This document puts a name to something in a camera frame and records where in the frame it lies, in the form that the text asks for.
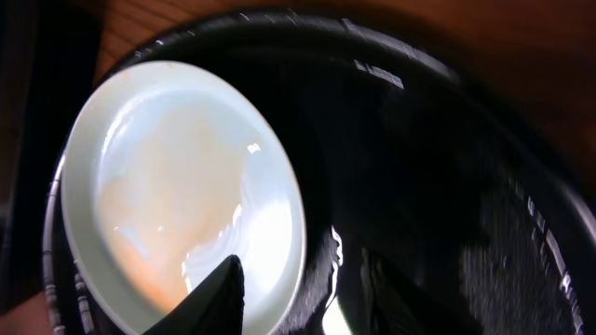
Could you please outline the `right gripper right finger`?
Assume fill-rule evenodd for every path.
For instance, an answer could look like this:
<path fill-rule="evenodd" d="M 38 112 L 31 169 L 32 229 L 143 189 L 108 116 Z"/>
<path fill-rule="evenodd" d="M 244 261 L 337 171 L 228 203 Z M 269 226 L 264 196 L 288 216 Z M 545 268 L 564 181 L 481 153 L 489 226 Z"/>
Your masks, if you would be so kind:
<path fill-rule="evenodd" d="M 361 251 L 360 280 L 370 334 L 478 335 L 478 322 L 443 306 L 381 255 Z"/>

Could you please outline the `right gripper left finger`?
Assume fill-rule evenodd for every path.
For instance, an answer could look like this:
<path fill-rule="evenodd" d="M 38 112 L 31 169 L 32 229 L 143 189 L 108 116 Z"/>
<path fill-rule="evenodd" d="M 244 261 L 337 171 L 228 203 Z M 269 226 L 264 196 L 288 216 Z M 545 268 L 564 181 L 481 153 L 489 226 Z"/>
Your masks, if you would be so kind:
<path fill-rule="evenodd" d="M 145 335 L 241 335 L 244 272 L 236 255 L 226 257 L 179 305 Z"/>

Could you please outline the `light blue plate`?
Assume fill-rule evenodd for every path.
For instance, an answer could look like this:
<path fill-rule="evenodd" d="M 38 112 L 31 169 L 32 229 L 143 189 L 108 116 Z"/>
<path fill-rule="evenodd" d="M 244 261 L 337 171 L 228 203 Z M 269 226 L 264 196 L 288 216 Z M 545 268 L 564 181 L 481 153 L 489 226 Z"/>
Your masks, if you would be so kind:
<path fill-rule="evenodd" d="M 75 120 L 61 173 L 69 246 L 94 300 L 141 334 L 228 256 L 242 330 L 271 334 L 303 276 L 305 212 L 291 162 L 234 87 L 178 61 L 121 70 Z"/>

